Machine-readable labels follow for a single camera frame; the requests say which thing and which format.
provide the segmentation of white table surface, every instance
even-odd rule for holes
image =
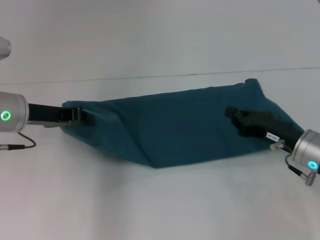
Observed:
[[[258,78],[303,128],[320,131],[320,70],[1,85],[30,103],[102,101]],[[58,128],[27,126],[37,147],[1,152],[0,239],[317,240],[320,178],[289,171],[285,153],[260,152],[152,169],[110,159]],[[1,143],[28,144],[17,134]]]
[[[317,0],[2,0],[0,83],[320,67]]]

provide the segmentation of teal cloth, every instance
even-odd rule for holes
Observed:
[[[256,79],[231,86],[208,87],[108,101],[68,101],[95,116],[95,126],[62,130],[108,155],[163,168],[245,155],[269,143],[242,137],[225,116],[228,106],[269,111],[280,121],[299,127],[264,96]]]

